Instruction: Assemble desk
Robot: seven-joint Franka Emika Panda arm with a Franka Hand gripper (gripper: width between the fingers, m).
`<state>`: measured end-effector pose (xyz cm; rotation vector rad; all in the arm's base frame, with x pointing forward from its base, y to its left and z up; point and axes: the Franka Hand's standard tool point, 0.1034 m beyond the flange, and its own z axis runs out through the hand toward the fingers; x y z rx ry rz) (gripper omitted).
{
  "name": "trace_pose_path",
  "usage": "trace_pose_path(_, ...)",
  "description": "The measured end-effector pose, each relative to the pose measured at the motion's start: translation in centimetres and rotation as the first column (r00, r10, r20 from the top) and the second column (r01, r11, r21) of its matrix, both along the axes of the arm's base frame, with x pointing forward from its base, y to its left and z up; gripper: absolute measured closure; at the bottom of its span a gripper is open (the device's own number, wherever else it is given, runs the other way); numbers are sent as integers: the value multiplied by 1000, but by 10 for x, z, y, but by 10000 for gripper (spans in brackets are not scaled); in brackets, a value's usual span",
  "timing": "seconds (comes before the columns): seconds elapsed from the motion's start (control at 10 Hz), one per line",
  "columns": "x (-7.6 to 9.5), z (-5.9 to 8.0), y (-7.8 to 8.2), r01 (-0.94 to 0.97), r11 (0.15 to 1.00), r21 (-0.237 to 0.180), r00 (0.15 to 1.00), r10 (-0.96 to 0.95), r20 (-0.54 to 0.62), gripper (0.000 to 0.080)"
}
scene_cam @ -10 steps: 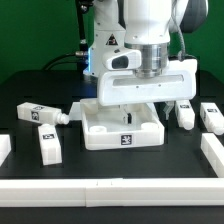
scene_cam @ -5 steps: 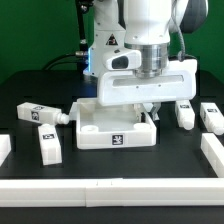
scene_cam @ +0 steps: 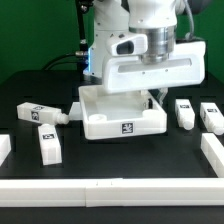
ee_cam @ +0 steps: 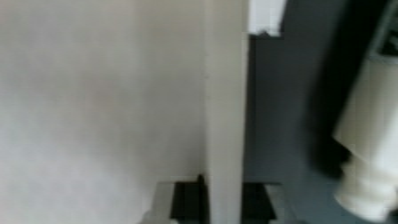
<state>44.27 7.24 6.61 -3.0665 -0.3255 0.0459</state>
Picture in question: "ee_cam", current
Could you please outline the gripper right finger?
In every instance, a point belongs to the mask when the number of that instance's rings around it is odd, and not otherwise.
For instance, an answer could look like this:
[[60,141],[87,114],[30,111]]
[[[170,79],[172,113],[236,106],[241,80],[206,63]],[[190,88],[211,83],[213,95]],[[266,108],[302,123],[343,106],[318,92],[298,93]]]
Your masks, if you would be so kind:
[[275,218],[270,220],[268,224],[305,224],[305,222],[300,221],[295,216],[282,186],[279,184],[266,184],[265,191],[268,194],[270,205],[275,214]]

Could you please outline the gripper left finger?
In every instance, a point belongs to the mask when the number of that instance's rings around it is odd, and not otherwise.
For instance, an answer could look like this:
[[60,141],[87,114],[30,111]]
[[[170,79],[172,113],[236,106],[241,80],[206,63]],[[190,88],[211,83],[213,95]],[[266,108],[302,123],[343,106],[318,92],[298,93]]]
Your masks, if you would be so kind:
[[174,184],[163,182],[156,185],[153,204],[140,224],[177,224],[177,221],[170,218],[172,197]]

